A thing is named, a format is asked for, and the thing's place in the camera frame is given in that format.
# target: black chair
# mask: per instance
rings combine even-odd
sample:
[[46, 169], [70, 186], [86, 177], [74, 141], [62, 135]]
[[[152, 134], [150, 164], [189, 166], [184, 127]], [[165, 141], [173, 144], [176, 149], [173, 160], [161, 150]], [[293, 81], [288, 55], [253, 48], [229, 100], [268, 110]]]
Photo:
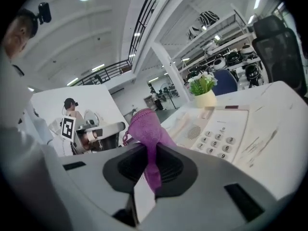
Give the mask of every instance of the black chair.
[[304, 68], [294, 32], [271, 15], [254, 23], [252, 44], [265, 66], [269, 82], [283, 81], [301, 97], [307, 92]]

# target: yellow pot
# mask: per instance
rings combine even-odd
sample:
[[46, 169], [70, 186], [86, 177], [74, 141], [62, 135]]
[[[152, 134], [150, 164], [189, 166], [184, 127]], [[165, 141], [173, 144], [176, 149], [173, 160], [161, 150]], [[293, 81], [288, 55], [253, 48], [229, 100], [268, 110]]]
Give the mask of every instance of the yellow pot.
[[207, 106], [215, 106], [217, 104], [217, 99], [212, 90], [208, 91], [199, 96], [195, 96], [195, 102], [197, 108], [204, 108]]

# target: green leaves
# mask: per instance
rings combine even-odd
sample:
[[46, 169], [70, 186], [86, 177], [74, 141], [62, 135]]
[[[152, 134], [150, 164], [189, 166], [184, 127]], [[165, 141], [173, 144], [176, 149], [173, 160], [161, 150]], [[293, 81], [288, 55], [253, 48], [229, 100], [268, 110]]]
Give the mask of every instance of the green leaves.
[[201, 77], [200, 79], [190, 83], [191, 92], [195, 96], [202, 95], [212, 90], [214, 84], [215, 82], [213, 79], [209, 80], [208, 78]]

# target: black slot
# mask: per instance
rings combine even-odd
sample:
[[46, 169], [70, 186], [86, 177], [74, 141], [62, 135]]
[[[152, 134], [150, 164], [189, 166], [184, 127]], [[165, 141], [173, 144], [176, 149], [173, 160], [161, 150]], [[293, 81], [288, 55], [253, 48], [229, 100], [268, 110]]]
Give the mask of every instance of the black slot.
[[224, 188], [248, 222], [264, 212], [239, 184], [228, 185]]
[[75, 162], [75, 163], [71, 163], [71, 164], [65, 164], [63, 165], [64, 169], [66, 171], [74, 169], [74, 168], [78, 168], [78, 167], [82, 167], [85, 166], [86, 164], [84, 162]]

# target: potted plant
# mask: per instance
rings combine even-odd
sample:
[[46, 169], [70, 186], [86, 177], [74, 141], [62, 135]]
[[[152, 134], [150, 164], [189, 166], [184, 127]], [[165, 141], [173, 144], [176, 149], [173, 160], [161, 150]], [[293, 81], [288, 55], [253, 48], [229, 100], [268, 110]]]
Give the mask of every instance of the potted plant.
[[188, 82], [198, 108], [216, 105], [217, 99], [212, 88], [217, 85], [217, 79], [215, 79], [213, 73], [199, 73], [197, 76], [190, 78]]

